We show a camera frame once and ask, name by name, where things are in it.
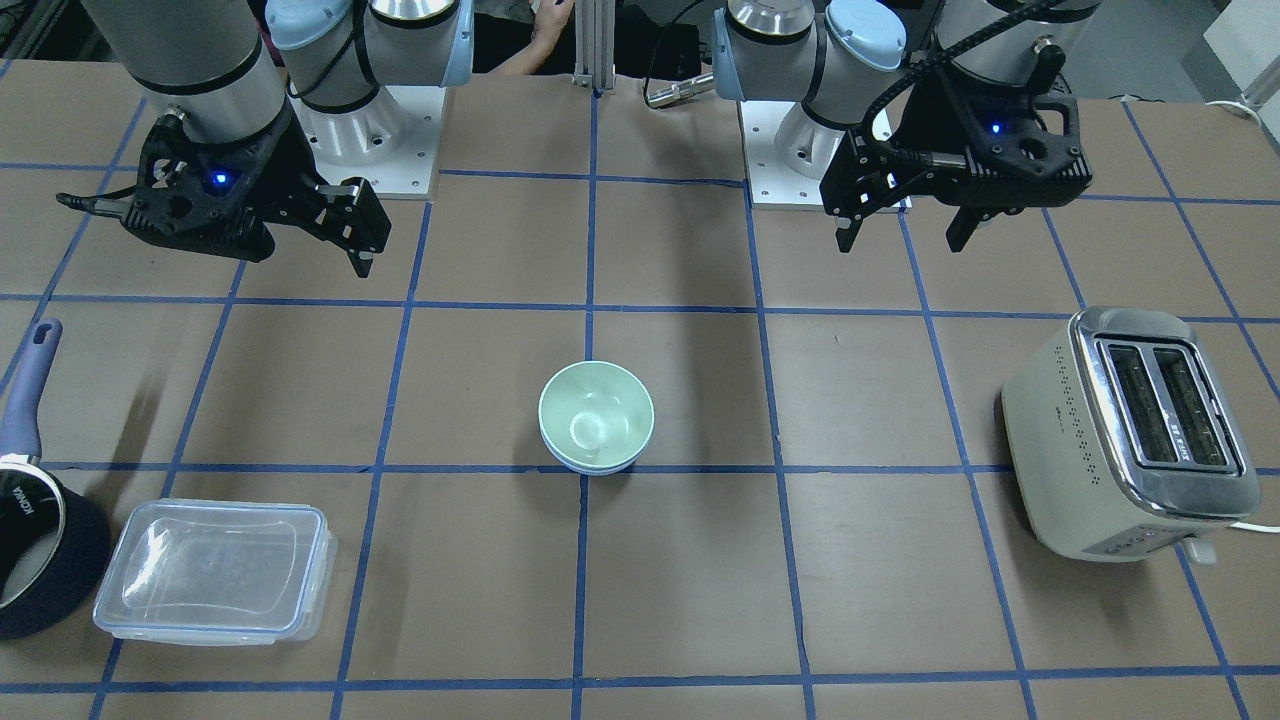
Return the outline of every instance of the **toaster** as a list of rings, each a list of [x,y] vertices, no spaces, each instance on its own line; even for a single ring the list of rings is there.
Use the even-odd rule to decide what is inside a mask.
[[[1036,537],[1078,560],[1130,562],[1252,515],[1257,473],[1196,333],[1166,313],[1075,314],[1001,393]]]

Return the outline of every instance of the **person's arm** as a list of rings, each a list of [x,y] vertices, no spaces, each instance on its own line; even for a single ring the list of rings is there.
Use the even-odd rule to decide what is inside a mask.
[[[573,10],[573,0],[541,0],[538,13],[534,14],[534,35],[529,38],[529,45],[524,50],[507,58],[504,63],[493,69],[500,76],[527,76],[543,67],[550,56],[561,32],[568,24],[570,13]]]

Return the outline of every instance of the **white cable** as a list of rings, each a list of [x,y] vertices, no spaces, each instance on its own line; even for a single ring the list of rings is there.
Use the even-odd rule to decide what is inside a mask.
[[[1231,525],[1236,530],[1248,530],[1251,533],[1266,533],[1268,536],[1280,536],[1280,528],[1268,528],[1266,525],[1254,525],[1252,523],[1235,523]]]
[[[1226,108],[1228,110],[1231,110],[1233,115],[1236,117],[1253,118],[1253,122],[1258,123],[1258,127],[1262,127],[1262,118],[1258,117],[1258,113],[1253,108],[1249,108],[1244,102],[1236,102],[1235,100],[1213,100],[1211,102],[1206,102],[1206,105]]]

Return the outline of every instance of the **plastic container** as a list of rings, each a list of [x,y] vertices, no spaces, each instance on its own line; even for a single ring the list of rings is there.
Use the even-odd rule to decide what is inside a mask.
[[[320,626],[337,547],[306,505],[146,502],[120,533],[93,623],[174,644],[305,641]]]
[[[608,475],[635,462],[653,437],[653,398],[640,378],[602,360],[556,373],[538,400],[547,448],[585,475]]]

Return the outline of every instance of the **blue handle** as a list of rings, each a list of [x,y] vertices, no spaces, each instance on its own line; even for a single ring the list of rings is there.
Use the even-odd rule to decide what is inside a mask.
[[[63,324],[54,319],[41,320],[31,329],[22,346],[22,361],[13,378],[9,402],[0,421],[0,455],[17,454],[40,457],[40,425],[36,411],[45,392],[49,368],[54,364],[58,341],[63,337]]]

